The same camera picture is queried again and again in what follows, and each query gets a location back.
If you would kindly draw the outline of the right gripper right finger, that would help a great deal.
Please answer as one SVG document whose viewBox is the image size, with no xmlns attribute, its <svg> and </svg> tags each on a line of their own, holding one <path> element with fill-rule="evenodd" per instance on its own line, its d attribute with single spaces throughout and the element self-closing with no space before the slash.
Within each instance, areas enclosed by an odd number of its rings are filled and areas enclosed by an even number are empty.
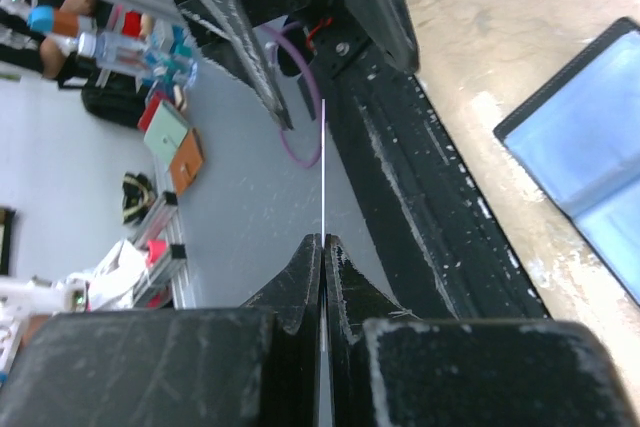
<svg viewBox="0 0 640 427">
<path fill-rule="evenodd" d="M 324 246 L 337 426 L 635 426 L 606 348 L 583 325 L 416 317 L 341 240 Z"/>
</svg>

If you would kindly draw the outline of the silver credit card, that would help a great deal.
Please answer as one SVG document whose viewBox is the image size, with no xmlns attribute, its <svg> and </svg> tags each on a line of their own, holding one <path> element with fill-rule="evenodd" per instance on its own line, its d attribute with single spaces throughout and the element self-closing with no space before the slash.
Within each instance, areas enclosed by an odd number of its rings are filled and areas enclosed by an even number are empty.
<svg viewBox="0 0 640 427">
<path fill-rule="evenodd" d="M 321 100 L 320 122 L 320 172 L 321 172 L 321 245 L 326 244 L 326 99 Z"/>
</svg>

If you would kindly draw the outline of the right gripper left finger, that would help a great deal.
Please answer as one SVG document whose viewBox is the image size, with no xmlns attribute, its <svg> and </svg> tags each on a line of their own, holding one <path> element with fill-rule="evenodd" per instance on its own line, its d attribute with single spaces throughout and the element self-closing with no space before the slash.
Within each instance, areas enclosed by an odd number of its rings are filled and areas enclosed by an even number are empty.
<svg viewBox="0 0 640 427">
<path fill-rule="evenodd" d="M 1 389 L 5 426 L 314 426 L 321 240 L 235 308 L 60 314 Z"/>
</svg>

